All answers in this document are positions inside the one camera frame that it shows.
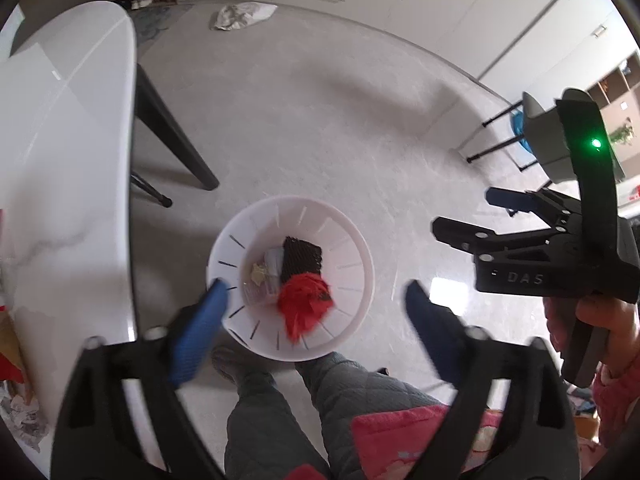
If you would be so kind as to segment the person right hand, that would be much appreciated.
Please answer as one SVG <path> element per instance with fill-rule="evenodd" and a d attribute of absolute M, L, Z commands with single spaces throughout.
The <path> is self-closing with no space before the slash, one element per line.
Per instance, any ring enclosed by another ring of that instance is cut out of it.
<path fill-rule="evenodd" d="M 639 315 L 635 304 L 604 297 L 578 301 L 577 317 L 584 323 L 608 331 L 601 362 L 614 378 L 622 376 L 639 354 Z"/>

